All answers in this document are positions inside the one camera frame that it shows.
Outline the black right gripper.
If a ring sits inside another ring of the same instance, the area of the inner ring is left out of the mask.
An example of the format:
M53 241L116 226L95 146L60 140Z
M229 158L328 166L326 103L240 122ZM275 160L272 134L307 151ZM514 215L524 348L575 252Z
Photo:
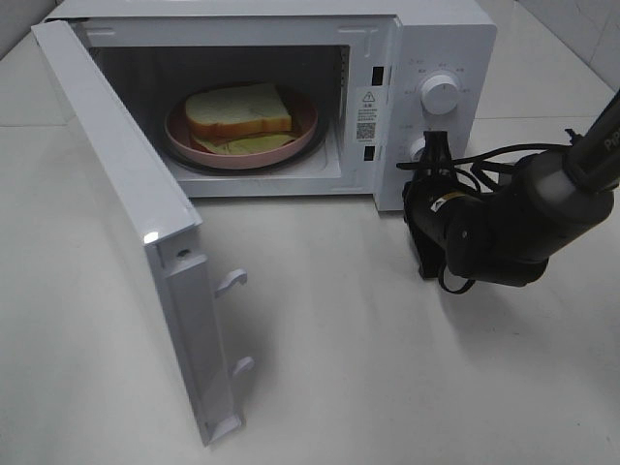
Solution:
M417 233L477 233L480 182L450 159L446 131L425 131L422 160L402 163L405 222Z

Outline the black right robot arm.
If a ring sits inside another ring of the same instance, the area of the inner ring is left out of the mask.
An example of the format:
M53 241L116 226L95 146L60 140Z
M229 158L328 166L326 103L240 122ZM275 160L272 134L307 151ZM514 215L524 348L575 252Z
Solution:
M567 145L514 144L455 160L445 131L427 131L402 192L420 276L523 287L549 258L611 213L619 186L619 99Z

